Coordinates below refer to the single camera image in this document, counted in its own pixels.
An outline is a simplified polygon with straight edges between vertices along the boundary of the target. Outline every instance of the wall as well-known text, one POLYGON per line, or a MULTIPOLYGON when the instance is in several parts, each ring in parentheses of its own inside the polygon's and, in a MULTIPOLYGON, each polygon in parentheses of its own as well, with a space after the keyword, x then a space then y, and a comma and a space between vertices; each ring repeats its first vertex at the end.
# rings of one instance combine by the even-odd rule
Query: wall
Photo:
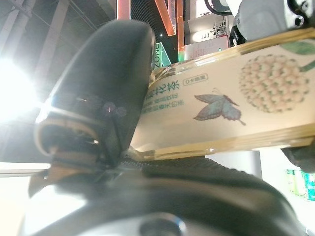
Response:
POLYGON ((208 155, 206 157, 225 167, 245 171, 248 174, 262 178, 258 151, 224 152, 208 155))

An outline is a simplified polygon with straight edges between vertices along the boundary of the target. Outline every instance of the blue butterfly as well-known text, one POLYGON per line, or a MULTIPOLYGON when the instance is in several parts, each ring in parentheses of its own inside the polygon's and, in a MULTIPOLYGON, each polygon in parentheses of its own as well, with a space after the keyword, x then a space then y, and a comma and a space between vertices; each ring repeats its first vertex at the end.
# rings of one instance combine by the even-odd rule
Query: blue butterfly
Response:
POLYGON ((205 95, 195 95, 199 101, 209 103, 205 108, 203 108, 194 119, 196 120, 207 120, 215 119, 220 116, 223 116, 228 120, 239 120, 242 125, 246 125, 240 120, 241 111, 232 106, 238 106, 226 95, 214 95, 214 94, 205 94, 205 95))

